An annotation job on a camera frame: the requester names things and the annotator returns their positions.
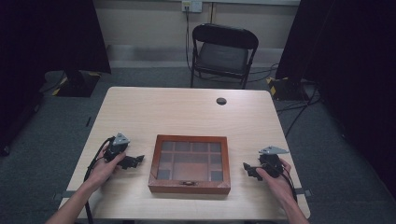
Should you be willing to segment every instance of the wooden table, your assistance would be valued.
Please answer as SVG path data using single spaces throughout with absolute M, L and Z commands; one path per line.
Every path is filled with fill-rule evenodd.
M 226 105 L 218 105 L 223 97 Z M 258 150 L 287 149 L 273 101 L 267 91 L 113 87 L 107 92 L 67 190 L 76 190 L 99 146 L 122 132 L 131 140 L 128 156 L 145 155 L 136 168 L 119 169 L 90 198 L 94 218 L 158 220 L 285 219 L 264 181 L 249 177 L 243 162 L 259 165 Z M 151 193 L 149 171 L 157 134 L 227 136 L 229 195 Z M 291 178 L 301 187 L 290 154 Z M 310 211 L 298 195 L 306 217 Z M 79 217 L 86 217 L 82 211 Z

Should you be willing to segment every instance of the black curtain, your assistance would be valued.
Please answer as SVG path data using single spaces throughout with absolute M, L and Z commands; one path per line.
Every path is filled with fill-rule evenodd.
M 0 138 L 64 69 L 111 72 L 92 0 L 0 1 Z

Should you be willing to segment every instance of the baseboard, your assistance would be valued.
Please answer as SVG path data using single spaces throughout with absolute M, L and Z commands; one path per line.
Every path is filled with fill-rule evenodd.
M 129 45 L 109 45 L 110 67 L 187 67 L 183 48 L 138 48 Z M 283 49 L 258 49 L 252 67 L 270 67 L 279 63 Z

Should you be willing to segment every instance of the chair backrest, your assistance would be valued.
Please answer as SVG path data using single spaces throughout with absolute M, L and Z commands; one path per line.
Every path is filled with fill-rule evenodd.
M 256 49 L 259 39 L 248 30 L 230 26 L 204 23 L 192 31 L 192 40 L 239 49 Z

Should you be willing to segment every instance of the gray carpet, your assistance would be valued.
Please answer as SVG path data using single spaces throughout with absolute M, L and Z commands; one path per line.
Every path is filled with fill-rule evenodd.
M 57 210 L 60 201 L 52 197 L 67 188 L 108 88 L 190 86 L 188 68 L 117 68 L 112 73 L 101 77 L 91 98 L 54 97 L 46 92 L 39 111 L 10 146 L 11 154 L 0 158 L 1 223 L 43 223 Z M 55 84 L 61 75 L 47 73 L 48 83 L 43 90 Z M 249 80 L 265 75 L 255 74 Z M 240 86 L 196 78 L 195 88 Z M 249 82 L 247 89 L 268 87 L 260 80 Z M 275 102 L 277 109 L 295 103 Z M 299 112 L 288 110 L 279 115 L 284 132 Z M 337 120 L 322 102 L 304 111 L 287 140 L 303 187 L 313 193 L 307 198 L 311 223 L 396 223 L 394 200 L 371 166 L 342 137 Z

